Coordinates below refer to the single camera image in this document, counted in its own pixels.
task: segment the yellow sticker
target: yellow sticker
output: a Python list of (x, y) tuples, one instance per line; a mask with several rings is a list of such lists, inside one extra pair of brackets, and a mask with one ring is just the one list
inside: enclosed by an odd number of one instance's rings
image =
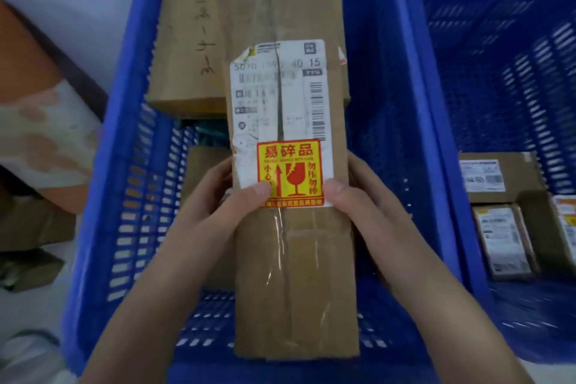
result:
[(258, 181), (268, 181), (267, 208), (323, 206), (320, 140), (258, 143)]

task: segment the blue basket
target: blue basket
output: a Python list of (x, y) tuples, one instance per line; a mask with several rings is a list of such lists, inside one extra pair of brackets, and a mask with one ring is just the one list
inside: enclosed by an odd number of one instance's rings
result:
[[(191, 130), (143, 103), (161, 0), (133, 0), (79, 235), (63, 319), (63, 351), (80, 374), (122, 297), (155, 254), (177, 213)], [(399, 196), (460, 278), (428, 100), (405, 0), (343, 0), (352, 101), (349, 147)], [(409, 316), (357, 252), (361, 357), (264, 363), (234, 356), (234, 295), (204, 294), (177, 342), (170, 379), (378, 381), (433, 376)]]
[(519, 357), (574, 363), (576, 281), (489, 280), (457, 151), (535, 150), (550, 191), (576, 193), (576, 0), (408, 5), (465, 284)]

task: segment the wine glass icon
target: wine glass icon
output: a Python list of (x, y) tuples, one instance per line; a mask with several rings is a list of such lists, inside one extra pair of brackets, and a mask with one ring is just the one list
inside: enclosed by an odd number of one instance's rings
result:
[(304, 163), (295, 163), (292, 172), (292, 164), (286, 164), (286, 180), (292, 184), (296, 192), (293, 194), (289, 194), (289, 196), (306, 196), (305, 194), (298, 192), (298, 185), (304, 182), (304, 178), (306, 178), (306, 167)]

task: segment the hand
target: hand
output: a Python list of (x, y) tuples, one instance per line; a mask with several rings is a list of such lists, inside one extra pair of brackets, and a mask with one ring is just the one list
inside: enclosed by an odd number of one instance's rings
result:
[(329, 179), (324, 194), (354, 222), (396, 299), (405, 308), (417, 307), (434, 290), (432, 284), (437, 288), (453, 277), (376, 173), (352, 153), (348, 161), (357, 187)]
[(231, 184), (230, 157), (210, 169), (184, 201), (139, 283), (146, 278), (159, 288), (177, 283), (188, 291), (199, 291), (240, 221), (270, 197), (270, 184), (259, 182), (234, 190), (219, 207)]

